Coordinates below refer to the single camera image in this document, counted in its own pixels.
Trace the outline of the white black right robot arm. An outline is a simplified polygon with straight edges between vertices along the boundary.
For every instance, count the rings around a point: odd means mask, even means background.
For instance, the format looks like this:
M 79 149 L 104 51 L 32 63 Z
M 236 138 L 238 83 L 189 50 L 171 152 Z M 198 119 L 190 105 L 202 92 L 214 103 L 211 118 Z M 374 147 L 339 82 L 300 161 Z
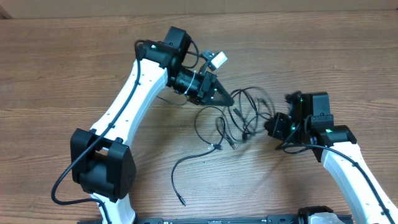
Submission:
M 288 113 L 276 113 L 264 127 L 286 154 L 312 151 L 343 194 L 356 223 L 397 223 L 397 207 L 373 176 L 354 134 L 336 125 L 328 93 L 296 91 L 285 97 Z

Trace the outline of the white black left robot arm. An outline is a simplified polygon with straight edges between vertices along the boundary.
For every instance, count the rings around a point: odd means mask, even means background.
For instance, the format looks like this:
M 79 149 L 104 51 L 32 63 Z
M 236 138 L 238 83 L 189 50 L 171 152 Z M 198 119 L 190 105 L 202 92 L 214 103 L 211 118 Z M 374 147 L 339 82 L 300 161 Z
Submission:
M 136 176 L 131 153 L 136 131 L 153 100 L 165 87 L 195 105 L 231 106 L 234 101 L 213 71 L 227 61 L 224 52 L 197 53 L 199 70 L 183 65 L 192 38 L 171 27 L 163 41 L 137 40 L 136 59 L 127 82 L 105 114 L 70 140 L 73 181 L 96 202 L 100 223 L 134 223 L 129 192 Z

